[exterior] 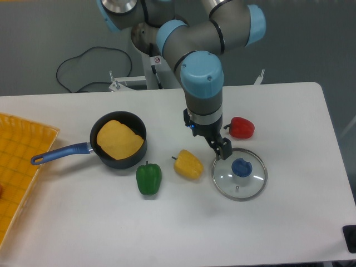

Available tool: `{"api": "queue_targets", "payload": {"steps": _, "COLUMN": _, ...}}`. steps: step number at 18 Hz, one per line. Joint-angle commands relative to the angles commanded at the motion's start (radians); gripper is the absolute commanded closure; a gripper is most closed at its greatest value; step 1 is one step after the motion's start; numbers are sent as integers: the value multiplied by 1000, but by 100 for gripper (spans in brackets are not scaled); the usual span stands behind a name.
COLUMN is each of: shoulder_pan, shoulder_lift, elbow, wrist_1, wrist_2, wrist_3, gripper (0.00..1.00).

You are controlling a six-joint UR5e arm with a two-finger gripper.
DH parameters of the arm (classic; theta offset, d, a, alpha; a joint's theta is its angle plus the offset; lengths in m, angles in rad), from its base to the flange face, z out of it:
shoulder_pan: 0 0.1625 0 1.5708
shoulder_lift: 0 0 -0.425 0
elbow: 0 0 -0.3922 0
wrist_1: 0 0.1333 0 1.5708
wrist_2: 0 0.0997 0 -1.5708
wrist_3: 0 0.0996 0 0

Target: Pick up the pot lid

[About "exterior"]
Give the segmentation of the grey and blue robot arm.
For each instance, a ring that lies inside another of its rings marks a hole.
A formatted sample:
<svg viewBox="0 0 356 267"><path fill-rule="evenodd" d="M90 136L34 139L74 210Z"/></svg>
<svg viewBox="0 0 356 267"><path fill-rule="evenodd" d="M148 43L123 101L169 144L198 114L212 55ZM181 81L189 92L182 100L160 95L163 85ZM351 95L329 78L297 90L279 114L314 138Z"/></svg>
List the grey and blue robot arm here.
<svg viewBox="0 0 356 267"><path fill-rule="evenodd" d="M226 160L233 149L230 140L220 135L224 73L219 56L262 39L266 19L261 8L243 1L204 1L203 5L209 19L189 26L176 18L173 1L97 2L113 31L141 23L157 31L154 44L185 94L185 125Z"/></svg>

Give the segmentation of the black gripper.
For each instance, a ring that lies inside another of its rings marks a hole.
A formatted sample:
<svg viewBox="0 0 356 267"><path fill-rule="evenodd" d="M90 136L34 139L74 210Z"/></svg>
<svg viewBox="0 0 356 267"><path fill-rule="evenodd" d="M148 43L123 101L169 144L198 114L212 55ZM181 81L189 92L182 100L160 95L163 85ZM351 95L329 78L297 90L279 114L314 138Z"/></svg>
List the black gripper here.
<svg viewBox="0 0 356 267"><path fill-rule="evenodd" d="M186 108L183 111L185 126L192 130L193 136L203 136L213 149L217 160L226 160L232 153L231 141L220 135L223 110L219 108L208 115L198 115Z"/></svg>

